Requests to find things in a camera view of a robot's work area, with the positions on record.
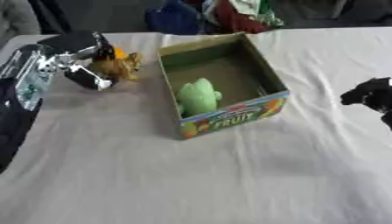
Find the open box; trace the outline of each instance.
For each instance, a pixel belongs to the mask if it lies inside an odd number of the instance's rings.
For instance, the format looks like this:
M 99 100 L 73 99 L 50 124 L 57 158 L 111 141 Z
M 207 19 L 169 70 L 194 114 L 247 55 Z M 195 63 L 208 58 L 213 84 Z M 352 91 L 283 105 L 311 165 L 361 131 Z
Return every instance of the open box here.
M 174 107 L 178 106 L 176 93 L 199 78 L 207 78 L 223 96 L 218 109 L 211 113 L 183 117 L 175 110 L 185 138 L 273 116 L 289 95 L 243 33 L 164 47 L 159 58 Z

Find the floor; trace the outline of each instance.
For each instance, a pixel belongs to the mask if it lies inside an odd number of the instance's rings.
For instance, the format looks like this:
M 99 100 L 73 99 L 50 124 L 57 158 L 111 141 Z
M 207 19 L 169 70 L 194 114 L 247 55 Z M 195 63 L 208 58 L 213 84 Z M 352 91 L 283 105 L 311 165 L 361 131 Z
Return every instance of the floor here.
M 98 32 L 147 32 L 144 12 L 165 0 L 56 0 L 76 30 Z M 331 19 L 334 0 L 272 0 L 285 28 L 353 26 Z

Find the green stuffed toy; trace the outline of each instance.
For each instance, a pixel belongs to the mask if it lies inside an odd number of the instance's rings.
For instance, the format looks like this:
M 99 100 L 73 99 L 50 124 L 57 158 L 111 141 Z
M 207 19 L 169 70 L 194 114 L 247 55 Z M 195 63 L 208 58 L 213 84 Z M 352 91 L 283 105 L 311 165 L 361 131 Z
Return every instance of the green stuffed toy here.
M 214 91 L 213 84 L 204 78 L 186 83 L 177 93 L 179 113 L 186 116 L 214 112 L 221 99 L 222 94 Z

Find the stuffed animal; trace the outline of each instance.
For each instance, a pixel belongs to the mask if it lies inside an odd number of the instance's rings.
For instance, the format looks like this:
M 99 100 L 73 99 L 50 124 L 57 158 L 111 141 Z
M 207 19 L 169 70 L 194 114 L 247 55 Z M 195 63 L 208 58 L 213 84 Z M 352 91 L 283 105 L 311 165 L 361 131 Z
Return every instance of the stuffed animal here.
M 138 77 L 135 76 L 135 72 L 140 69 L 141 64 L 141 53 L 133 52 L 128 55 L 123 50 L 115 48 L 115 59 L 95 60 L 88 66 L 88 69 L 119 81 L 137 81 Z
M 362 103 L 383 113 L 381 117 L 392 129 L 392 87 L 390 78 L 371 79 L 358 85 L 341 96 L 343 105 Z
M 220 92 L 214 91 L 213 84 L 201 78 L 194 83 L 186 83 L 178 92 L 178 110 L 185 116 L 196 116 L 214 112 L 222 99 Z

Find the white tablecloth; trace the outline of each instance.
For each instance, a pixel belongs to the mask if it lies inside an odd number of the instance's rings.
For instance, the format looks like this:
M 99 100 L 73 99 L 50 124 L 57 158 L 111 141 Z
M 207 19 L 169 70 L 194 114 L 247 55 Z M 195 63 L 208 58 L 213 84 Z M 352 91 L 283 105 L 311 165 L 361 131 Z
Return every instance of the white tablecloth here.
M 203 37 L 109 34 L 146 58 L 140 83 L 103 93 L 58 77 L 0 176 L 4 224 L 392 223 L 392 133 L 340 95 L 392 72 L 392 29 L 250 36 L 291 91 L 282 113 L 173 137 L 157 49 Z M 14 38 L 0 53 L 42 37 Z

